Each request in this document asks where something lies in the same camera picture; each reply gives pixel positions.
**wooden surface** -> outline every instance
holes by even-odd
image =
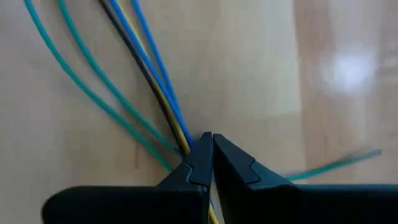
[[[57,3],[34,3],[72,68],[123,113],[77,49]],[[378,148],[380,158],[308,182],[398,182],[395,0],[141,4],[194,136],[223,133],[281,173]],[[67,5],[103,70],[171,139],[97,1]],[[0,7],[0,105],[2,223],[40,223],[45,199],[65,187],[155,185],[167,175],[61,70],[22,1]]]

